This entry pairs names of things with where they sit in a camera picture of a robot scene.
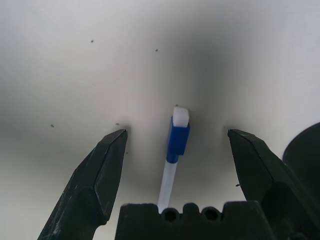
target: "white surface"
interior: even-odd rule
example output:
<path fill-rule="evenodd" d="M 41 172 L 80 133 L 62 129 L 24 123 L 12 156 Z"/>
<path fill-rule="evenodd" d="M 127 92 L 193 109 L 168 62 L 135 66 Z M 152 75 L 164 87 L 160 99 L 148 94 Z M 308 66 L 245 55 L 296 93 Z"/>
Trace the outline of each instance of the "white surface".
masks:
<path fill-rule="evenodd" d="M 172 187 L 174 185 L 176 169 L 177 169 L 178 162 L 170 163 L 165 161 L 159 200 L 158 200 L 158 209 L 159 213 L 169 207 L 170 196 Z"/>
<path fill-rule="evenodd" d="M 184 107 L 173 108 L 172 123 L 175 127 L 186 128 L 189 123 L 189 112 Z"/>
<path fill-rule="evenodd" d="M 255 134 L 281 157 L 297 133 L 320 121 L 319 6 L 0 1 L 0 123 L 17 132 L 15 147 L 9 151 L 4 138 L 0 151 L 7 188 L 0 201 L 8 210 L 1 239 L 35 239 L 74 167 L 105 134 L 128 128 L 114 212 L 94 237 L 114 239 L 120 204 L 157 203 L 176 104 L 189 110 L 192 128 L 170 204 L 221 210 L 243 200 L 227 129 Z M 38 143 L 53 156 L 43 157 Z"/>

